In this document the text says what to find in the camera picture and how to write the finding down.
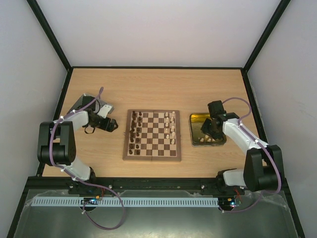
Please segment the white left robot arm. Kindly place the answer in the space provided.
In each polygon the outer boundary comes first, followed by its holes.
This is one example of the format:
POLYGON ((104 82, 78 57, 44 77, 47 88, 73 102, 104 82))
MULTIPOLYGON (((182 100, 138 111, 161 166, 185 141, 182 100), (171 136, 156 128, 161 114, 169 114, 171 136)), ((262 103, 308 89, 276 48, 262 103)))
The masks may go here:
POLYGON ((59 168, 74 181, 94 182, 94 170, 76 155, 75 131, 80 128, 112 132, 118 128, 115 119, 108 117, 114 106, 83 94, 60 119, 43 122, 39 127, 37 157, 39 162, 59 168))

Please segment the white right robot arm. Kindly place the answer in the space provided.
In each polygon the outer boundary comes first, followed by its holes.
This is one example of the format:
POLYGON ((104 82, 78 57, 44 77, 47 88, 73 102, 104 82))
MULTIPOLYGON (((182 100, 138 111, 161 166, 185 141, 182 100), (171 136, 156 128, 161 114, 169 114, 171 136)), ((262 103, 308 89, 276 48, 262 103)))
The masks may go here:
POLYGON ((248 115, 239 117, 228 113, 223 104, 220 100, 208 104, 210 117, 203 123, 201 131, 216 141, 231 138, 246 159, 243 169, 219 172, 221 179, 216 182, 217 191, 227 194, 233 186, 240 186, 252 192, 279 193, 284 178, 281 149, 264 142, 244 126, 242 119, 248 115))

